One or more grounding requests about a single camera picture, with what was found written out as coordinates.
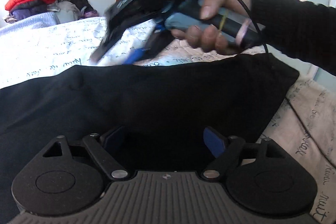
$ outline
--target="black sleeve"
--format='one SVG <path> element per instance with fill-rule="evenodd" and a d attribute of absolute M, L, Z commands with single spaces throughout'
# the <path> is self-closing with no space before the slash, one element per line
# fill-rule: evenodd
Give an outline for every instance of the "black sleeve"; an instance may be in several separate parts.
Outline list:
<path fill-rule="evenodd" d="M 267 44 L 336 75 L 336 9 L 299 0 L 251 0 Z"/>

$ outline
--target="pile of clothes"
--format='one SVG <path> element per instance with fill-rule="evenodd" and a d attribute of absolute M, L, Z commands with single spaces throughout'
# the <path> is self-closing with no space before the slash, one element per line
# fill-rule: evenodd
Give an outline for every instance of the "pile of clothes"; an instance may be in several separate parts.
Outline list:
<path fill-rule="evenodd" d="M 8 0 L 5 10 L 9 12 L 3 18 L 7 24 L 46 12 L 55 12 L 60 23 L 98 16 L 88 0 Z"/>

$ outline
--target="human hand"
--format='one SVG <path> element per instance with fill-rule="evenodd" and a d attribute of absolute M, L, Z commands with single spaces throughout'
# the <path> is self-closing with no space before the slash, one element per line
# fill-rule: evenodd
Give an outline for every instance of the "human hand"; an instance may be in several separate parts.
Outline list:
<path fill-rule="evenodd" d="M 251 9 L 251 0 L 242 0 Z M 204 0 L 200 19 L 209 19 L 215 16 L 220 7 L 228 8 L 238 14 L 248 17 L 246 11 L 238 0 Z M 201 47 L 204 52 L 216 50 L 222 55 L 237 54 L 237 50 L 228 47 L 228 41 L 221 32 L 213 25 L 207 27 L 203 32 L 197 26 L 191 26 L 186 32 L 174 29 L 172 35 L 177 39 L 186 39 L 193 48 Z"/>

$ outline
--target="cable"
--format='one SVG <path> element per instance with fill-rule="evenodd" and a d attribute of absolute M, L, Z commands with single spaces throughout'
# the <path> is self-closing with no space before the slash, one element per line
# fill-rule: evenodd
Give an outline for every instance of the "cable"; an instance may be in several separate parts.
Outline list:
<path fill-rule="evenodd" d="M 241 6 L 244 8 L 244 10 L 246 11 L 246 13 L 248 14 L 248 16 L 250 17 L 254 27 L 256 28 L 257 30 L 257 33 L 260 37 L 260 39 L 262 39 L 262 33 L 259 29 L 259 26 L 257 25 L 257 23 L 255 23 L 255 21 L 253 20 L 252 18 L 252 13 L 250 11 L 250 9 L 246 6 L 246 4 L 242 1 L 242 0 L 237 0 Z M 265 48 L 265 53 L 268 53 L 268 48 L 267 48 L 267 45 L 266 43 L 263 43 L 263 46 Z M 325 160 L 336 170 L 336 165 L 331 162 L 331 160 L 328 158 L 328 156 L 324 153 L 324 151 L 322 150 L 322 148 L 318 145 L 317 141 L 315 140 L 315 138 L 311 135 L 310 131 L 308 130 L 308 128 L 306 127 L 306 125 L 303 123 L 300 115 L 297 113 L 297 111 L 295 110 L 294 106 L 292 105 L 292 103 L 290 102 L 290 100 L 287 98 L 287 96 L 285 96 L 285 100 L 287 101 L 287 103 L 289 104 L 290 108 L 293 110 L 295 116 L 297 117 L 297 119 L 299 120 L 300 124 L 303 126 L 303 129 L 305 130 L 305 133 L 312 139 L 313 143 L 315 143 L 316 147 L 318 148 L 318 150 L 320 151 L 320 153 L 323 155 L 323 157 L 325 158 Z"/>

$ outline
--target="ribbed gray surface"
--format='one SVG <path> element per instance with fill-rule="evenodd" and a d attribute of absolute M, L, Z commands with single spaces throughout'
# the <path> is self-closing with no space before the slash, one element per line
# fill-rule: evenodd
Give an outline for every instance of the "ribbed gray surface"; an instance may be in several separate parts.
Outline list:
<path fill-rule="evenodd" d="M 273 220 L 252 215 L 227 196 L 220 184 L 194 172 L 138 172 L 114 182 L 105 196 L 81 213 L 47 218 L 22 213 L 10 224 L 316 224 L 308 214 Z"/>

